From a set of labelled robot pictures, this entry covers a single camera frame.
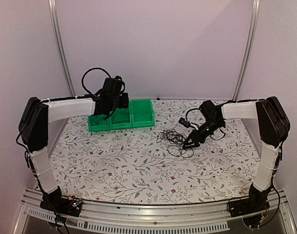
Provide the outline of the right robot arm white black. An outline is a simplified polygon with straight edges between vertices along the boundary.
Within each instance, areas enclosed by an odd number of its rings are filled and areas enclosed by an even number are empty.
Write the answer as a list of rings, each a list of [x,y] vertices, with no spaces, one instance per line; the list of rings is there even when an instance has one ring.
[[[184,150],[199,147],[217,129],[225,127],[226,120],[256,119],[258,121],[262,141],[260,164],[249,190],[251,197],[244,203],[244,208],[254,213],[263,205],[261,195],[267,193],[273,186],[272,179],[282,158],[283,143],[290,131],[290,121],[283,107],[277,97],[268,97],[228,101],[219,105],[207,100],[200,105],[199,109],[205,117],[205,123],[201,126],[184,119],[179,121],[187,128],[194,128],[183,143]]]

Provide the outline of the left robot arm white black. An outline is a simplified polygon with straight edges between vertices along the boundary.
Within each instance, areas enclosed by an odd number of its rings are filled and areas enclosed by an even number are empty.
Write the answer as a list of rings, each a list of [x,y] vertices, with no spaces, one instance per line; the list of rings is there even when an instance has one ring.
[[[105,78],[96,93],[54,99],[29,98],[19,122],[17,144],[25,149],[25,160],[37,180],[46,203],[55,212],[65,208],[65,201],[56,193],[60,188],[54,178],[48,156],[48,125],[77,116],[101,116],[109,119],[117,108],[128,108],[129,95],[120,76]]]

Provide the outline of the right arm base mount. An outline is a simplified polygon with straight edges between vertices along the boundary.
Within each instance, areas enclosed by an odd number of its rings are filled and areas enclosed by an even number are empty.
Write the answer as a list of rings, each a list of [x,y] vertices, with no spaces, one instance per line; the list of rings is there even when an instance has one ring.
[[[267,196],[270,191],[271,187],[260,192],[253,185],[251,185],[248,193],[248,198],[240,198],[236,201],[229,200],[226,209],[230,213],[231,217],[238,217],[256,212],[268,211],[270,205],[267,201]],[[246,227],[255,229],[259,228],[262,225],[265,217],[265,214],[257,214],[244,218],[243,222]]]

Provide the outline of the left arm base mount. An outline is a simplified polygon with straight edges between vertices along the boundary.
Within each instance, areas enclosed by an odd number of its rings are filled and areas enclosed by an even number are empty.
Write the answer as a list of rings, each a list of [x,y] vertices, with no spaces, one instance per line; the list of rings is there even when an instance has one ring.
[[[75,197],[74,195],[64,197],[59,187],[49,194],[42,189],[41,192],[42,201],[40,208],[63,215],[79,217],[83,202],[81,198]]]

